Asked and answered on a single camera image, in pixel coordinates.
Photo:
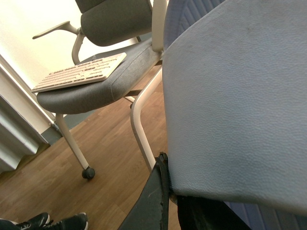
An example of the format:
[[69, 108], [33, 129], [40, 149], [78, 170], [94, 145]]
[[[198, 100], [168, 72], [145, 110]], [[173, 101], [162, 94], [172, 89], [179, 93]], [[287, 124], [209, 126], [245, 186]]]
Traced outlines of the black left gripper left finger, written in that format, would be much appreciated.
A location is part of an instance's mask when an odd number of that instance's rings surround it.
[[160, 152], [135, 205], [120, 230], [166, 230], [169, 213], [168, 157]]

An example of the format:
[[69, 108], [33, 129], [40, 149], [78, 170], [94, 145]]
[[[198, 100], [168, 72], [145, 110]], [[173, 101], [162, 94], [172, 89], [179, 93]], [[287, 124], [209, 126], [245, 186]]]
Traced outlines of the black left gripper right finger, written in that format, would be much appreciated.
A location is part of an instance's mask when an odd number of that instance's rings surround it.
[[182, 230], [249, 230], [250, 227], [223, 201], [177, 196]]

